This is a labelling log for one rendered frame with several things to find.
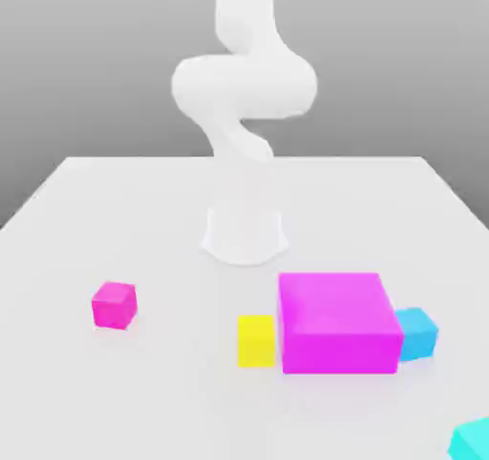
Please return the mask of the small cyan cube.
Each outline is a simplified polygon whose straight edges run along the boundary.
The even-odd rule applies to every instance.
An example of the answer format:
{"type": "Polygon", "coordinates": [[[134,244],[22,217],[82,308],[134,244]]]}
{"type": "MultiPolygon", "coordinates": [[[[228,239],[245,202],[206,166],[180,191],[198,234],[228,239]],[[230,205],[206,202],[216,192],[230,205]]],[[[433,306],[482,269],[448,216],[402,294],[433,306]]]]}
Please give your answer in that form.
{"type": "Polygon", "coordinates": [[[489,417],[455,427],[448,454],[452,460],[489,460],[489,417]]]}

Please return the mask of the small blue cube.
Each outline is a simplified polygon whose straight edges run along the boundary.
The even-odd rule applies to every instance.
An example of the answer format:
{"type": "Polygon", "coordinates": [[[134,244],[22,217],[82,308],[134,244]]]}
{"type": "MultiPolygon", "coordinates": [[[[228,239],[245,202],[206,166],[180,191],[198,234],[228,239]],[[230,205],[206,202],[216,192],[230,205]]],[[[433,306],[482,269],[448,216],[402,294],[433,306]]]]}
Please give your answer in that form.
{"type": "Polygon", "coordinates": [[[395,315],[404,333],[400,361],[410,362],[434,354],[438,327],[419,307],[399,309],[395,315]]]}

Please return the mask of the small pink cube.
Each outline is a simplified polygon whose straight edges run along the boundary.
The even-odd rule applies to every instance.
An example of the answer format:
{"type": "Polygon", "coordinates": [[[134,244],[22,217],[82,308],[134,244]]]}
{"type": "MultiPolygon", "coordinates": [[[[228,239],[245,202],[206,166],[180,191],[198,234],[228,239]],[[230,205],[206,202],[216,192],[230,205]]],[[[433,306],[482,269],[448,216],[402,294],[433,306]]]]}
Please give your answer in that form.
{"type": "Polygon", "coordinates": [[[92,297],[95,325],[126,329],[138,312],[136,287],[122,282],[105,282],[92,297]]]}

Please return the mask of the large magenta box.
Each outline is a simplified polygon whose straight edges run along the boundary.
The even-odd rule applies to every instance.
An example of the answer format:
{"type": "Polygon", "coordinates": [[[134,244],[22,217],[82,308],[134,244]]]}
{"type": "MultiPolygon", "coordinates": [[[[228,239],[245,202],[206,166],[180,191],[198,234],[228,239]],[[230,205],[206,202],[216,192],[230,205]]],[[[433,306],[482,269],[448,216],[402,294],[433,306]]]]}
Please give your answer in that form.
{"type": "Polygon", "coordinates": [[[404,333],[374,272],[282,272],[285,374],[394,374],[404,333]]]}

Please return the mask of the small yellow cube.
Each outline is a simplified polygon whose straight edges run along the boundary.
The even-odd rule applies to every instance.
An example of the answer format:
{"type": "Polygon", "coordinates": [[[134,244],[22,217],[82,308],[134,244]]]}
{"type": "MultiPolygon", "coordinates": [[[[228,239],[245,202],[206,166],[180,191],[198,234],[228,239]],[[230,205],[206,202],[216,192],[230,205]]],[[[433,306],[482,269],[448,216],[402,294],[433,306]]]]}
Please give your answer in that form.
{"type": "Polygon", "coordinates": [[[238,317],[238,366],[275,366],[275,327],[272,315],[238,317]]]}

